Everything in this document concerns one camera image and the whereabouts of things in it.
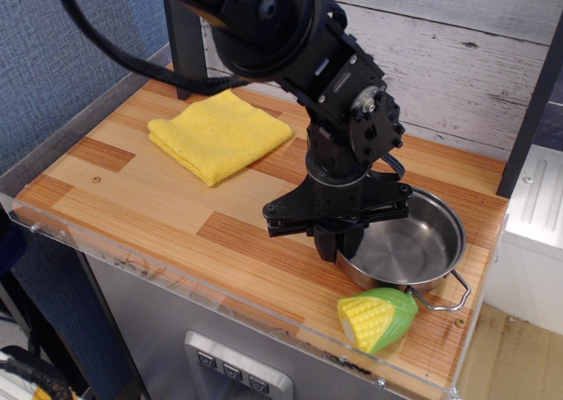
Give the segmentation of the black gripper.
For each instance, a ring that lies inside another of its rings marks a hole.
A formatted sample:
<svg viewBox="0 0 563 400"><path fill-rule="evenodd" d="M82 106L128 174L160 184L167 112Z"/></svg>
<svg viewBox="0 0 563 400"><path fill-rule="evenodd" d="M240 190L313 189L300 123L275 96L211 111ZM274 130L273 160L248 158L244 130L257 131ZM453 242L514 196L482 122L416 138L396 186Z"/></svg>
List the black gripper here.
<svg viewBox="0 0 563 400"><path fill-rule="evenodd" d="M293 191L266 204L270 236L313 235L318 255L335 262L358 252L364 228L372 222L406 218L411 186L366 175L347 185L329 185L312 176Z"/></svg>

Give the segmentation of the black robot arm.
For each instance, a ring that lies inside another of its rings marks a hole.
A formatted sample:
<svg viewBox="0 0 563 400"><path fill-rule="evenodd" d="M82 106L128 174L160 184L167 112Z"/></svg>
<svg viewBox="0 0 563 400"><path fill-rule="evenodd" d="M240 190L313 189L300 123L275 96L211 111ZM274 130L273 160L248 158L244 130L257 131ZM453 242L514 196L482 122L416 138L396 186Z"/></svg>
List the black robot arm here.
<svg viewBox="0 0 563 400"><path fill-rule="evenodd" d="M406 216L411 188L371 174L402 144L398 105L329 0L178 1L211 25L234 76L279 84L310 117L305 180L263 210L271 236L305 233L332 262L372 222Z"/></svg>

